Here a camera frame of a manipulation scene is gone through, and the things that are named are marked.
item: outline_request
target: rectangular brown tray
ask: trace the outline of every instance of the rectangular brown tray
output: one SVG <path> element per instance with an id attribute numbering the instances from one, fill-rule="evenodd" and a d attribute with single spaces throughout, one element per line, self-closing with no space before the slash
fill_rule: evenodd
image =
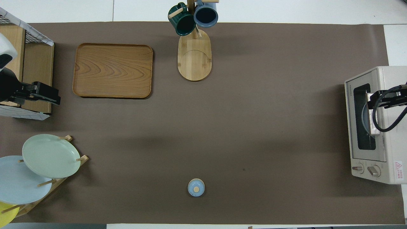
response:
<path id="1" fill-rule="evenodd" d="M 73 92 L 81 97 L 145 98 L 151 92 L 153 50 L 137 44 L 81 44 Z"/>

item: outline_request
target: oven door window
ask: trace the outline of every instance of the oven door window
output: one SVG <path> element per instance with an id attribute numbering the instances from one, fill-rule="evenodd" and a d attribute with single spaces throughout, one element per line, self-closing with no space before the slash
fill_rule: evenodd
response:
<path id="1" fill-rule="evenodd" d="M 370 93 L 370 84 L 364 84 L 353 90 L 357 145 L 360 150 L 375 150 L 376 141 L 369 135 L 366 127 L 369 127 L 366 93 Z"/>

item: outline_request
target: light blue plate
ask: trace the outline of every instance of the light blue plate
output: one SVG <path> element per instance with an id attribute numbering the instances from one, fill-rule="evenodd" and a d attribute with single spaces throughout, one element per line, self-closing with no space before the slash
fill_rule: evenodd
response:
<path id="1" fill-rule="evenodd" d="M 23 205 L 43 198 L 52 184 L 37 187 L 49 181 L 31 171 L 22 160 L 22 156 L 0 158 L 0 201 L 8 204 Z"/>
<path id="2" fill-rule="evenodd" d="M 205 184 L 201 179 L 192 179 L 188 184 L 188 192 L 191 196 L 201 196 L 205 192 Z"/>
<path id="3" fill-rule="evenodd" d="M 64 178 L 78 171 L 81 165 L 76 148 L 67 140 L 51 134 L 39 134 L 23 145 L 23 158 L 36 174 L 48 178 Z"/>

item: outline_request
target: white microwave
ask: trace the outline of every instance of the white microwave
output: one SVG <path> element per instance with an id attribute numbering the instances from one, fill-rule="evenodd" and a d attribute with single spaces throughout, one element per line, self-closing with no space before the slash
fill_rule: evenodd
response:
<path id="1" fill-rule="evenodd" d="M 406 82 L 407 66 L 379 66 L 345 81 L 353 176 L 386 184 L 407 183 L 407 118 L 391 131 L 378 132 L 371 123 L 371 110 L 367 108 L 369 93 Z M 404 108 L 378 108 L 378 124 L 388 127 Z"/>

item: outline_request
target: green mug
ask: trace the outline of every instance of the green mug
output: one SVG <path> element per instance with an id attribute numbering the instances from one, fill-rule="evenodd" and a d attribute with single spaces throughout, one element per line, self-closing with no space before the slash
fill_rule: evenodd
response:
<path id="1" fill-rule="evenodd" d="M 186 7 L 185 3 L 180 2 L 178 5 L 173 6 L 168 12 L 168 15 L 174 13 L 180 8 L 183 9 L 182 12 L 172 18 L 169 18 L 168 20 L 174 26 L 178 35 L 186 36 L 195 29 L 195 20 L 194 15 L 188 13 L 188 8 Z"/>

